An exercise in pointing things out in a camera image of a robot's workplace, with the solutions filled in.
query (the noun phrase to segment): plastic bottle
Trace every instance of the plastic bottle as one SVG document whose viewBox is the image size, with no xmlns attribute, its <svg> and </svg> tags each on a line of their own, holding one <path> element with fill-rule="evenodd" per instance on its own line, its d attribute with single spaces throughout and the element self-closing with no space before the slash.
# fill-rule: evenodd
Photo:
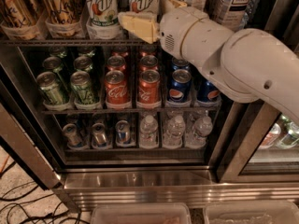
<svg viewBox="0 0 299 224">
<path fill-rule="evenodd" d="M 178 148 L 182 145 L 182 136 L 186 129 L 186 123 L 181 115 L 171 118 L 164 132 L 163 147 Z"/>
<path fill-rule="evenodd" d="M 206 138 L 213 130 L 212 119 L 209 116 L 199 118 L 186 135 L 186 147 L 201 148 L 206 144 Z"/>
<path fill-rule="evenodd" d="M 156 141 L 158 122 L 152 115 L 147 115 L 140 122 L 139 146 L 143 148 L 154 148 L 158 146 Z"/>
</svg>

